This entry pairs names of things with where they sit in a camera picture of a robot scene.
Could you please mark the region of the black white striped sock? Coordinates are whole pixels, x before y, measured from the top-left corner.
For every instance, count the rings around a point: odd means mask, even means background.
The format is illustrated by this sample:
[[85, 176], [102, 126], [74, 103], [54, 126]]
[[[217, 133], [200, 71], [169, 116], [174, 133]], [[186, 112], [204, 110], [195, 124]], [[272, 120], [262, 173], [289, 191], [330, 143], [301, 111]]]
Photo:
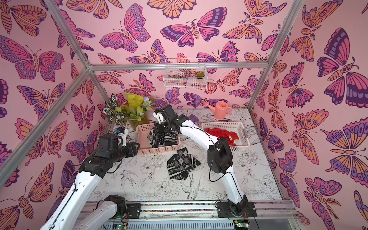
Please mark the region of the black white striped sock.
[[177, 144], [178, 144], [178, 134], [176, 131], [166, 132], [163, 135], [163, 145], [164, 146], [173, 146]]

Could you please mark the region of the black plaid sock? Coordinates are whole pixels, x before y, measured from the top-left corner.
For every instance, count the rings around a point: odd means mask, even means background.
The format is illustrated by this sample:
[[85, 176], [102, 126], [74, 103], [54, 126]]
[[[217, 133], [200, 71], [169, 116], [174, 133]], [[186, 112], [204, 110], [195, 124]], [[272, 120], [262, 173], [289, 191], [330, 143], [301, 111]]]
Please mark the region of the black plaid sock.
[[167, 161], [169, 178], [172, 180], [186, 180], [189, 173], [195, 170], [202, 163], [189, 153], [186, 147], [179, 149]]

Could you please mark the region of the red patterned sock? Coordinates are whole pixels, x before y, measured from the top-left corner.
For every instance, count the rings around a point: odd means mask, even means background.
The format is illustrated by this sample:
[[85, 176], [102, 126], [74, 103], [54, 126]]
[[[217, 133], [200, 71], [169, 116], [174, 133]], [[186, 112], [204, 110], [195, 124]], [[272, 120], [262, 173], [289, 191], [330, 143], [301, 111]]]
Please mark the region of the red patterned sock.
[[237, 146], [236, 140], [239, 140], [239, 136], [235, 132], [230, 132], [220, 128], [205, 128], [205, 131], [217, 138], [226, 138], [230, 146]]

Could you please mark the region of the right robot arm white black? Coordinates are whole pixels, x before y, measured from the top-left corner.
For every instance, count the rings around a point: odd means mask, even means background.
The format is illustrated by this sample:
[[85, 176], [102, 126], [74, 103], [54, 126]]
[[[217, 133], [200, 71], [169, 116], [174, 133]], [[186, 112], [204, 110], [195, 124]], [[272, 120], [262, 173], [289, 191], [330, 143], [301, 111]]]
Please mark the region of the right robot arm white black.
[[257, 217], [255, 206], [241, 190], [233, 168], [233, 154], [225, 137], [215, 137], [199, 128], [185, 115], [177, 115], [168, 105], [155, 109], [153, 116], [158, 123], [170, 131], [177, 131], [201, 146], [208, 155], [210, 171], [221, 174], [232, 214], [236, 217]]

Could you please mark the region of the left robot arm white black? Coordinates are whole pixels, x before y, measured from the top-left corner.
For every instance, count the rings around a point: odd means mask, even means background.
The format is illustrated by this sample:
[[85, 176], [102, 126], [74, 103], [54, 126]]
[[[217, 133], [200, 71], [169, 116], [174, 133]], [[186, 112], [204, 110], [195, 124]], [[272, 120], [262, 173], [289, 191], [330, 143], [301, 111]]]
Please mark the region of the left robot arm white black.
[[140, 145], [128, 142], [127, 135], [127, 129], [118, 127], [114, 132], [99, 137], [97, 148], [81, 164], [78, 174], [72, 177], [71, 190], [42, 226], [43, 230], [96, 230], [108, 219], [126, 214], [125, 199], [111, 195], [103, 200], [101, 208], [77, 223], [90, 195], [107, 174], [113, 173], [113, 165], [137, 155]]

